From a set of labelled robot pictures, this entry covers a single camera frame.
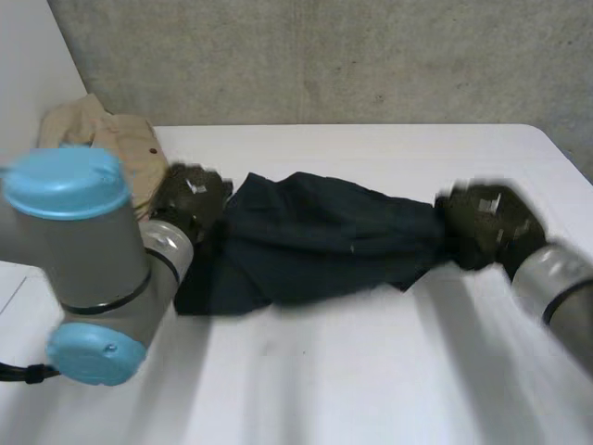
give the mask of white table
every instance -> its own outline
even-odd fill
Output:
[[[232,178],[304,171],[432,201],[508,178],[593,256],[593,188],[523,125],[162,127],[170,160]],[[59,310],[40,271],[0,265],[0,359],[44,360]],[[168,313],[130,382],[0,384],[3,444],[593,442],[593,381],[517,307],[497,269],[430,272],[301,311],[207,322]]]

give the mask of beige cloth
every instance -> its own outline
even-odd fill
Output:
[[[39,147],[60,144],[102,147],[120,158],[136,217],[140,220],[147,215],[169,165],[150,122],[139,116],[111,115],[95,95],[87,95],[45,116]]]

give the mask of dark blue cloth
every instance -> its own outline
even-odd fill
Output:
[[[308,173],[249,174],[175,299],[179,314],[300,305],[382,283],[405,290],[449,260],[432,205]]]

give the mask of gray wall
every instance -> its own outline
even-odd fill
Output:
[[[590,0],[49,4],[114,112],[164,125],[523,122],[593,178]]]

